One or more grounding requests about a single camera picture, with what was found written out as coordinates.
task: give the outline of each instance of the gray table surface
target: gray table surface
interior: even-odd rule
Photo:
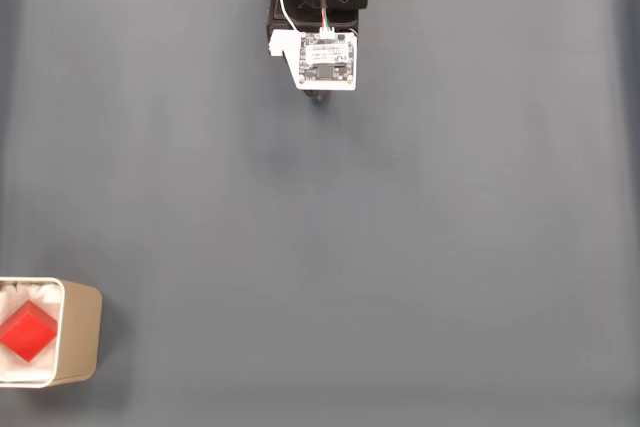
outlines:
[[[370,0],[321,109],[267,1],[0,0],[0,274],[105,297],[3,427],[637,425],[634,0]]]

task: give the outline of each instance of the dark gray mat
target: dark gray mat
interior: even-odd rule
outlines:
[[[2,415],[636,425],[631,2],[371,0],[315,109],[267,0],[19,0],[0,272],[106,304],[94,379]]]

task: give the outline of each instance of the circuit board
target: circuit board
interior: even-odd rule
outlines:
[[[355,68],[354,34],[327,38],[307,33],[300,39],[300,82],[321,80],[353,82]]]

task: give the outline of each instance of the red cube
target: red cube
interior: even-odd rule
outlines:
[[[28,300],[0,325],[0,343],[31,362],[58,335],[58,322]]]

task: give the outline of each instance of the electronic chip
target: electronic chip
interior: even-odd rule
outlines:
[[[300,77],[309,81],[351,83],[355,69],[355,46],[352,34],[327,37],[307,33],[300,39]]]
[[[318,79],[333,79],[333,66],[332,65],[319,65],[318,66]]]

